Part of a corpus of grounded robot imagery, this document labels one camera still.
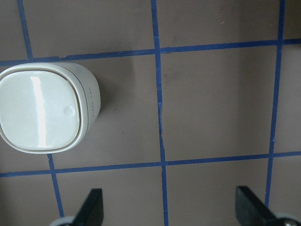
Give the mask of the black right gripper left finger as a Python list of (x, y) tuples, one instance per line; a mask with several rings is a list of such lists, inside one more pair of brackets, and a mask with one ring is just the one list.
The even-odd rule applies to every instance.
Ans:
[(73, 226), (101, 226), (104, 220), (103, 191), (91, 189), (79, 212), (72, 221)]

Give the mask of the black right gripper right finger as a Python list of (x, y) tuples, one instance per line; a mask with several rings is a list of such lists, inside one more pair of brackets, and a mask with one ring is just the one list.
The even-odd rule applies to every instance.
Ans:
[(235, 216), (241, 226), (276, 226), (278, 218), (247, 186), (235, 190)]

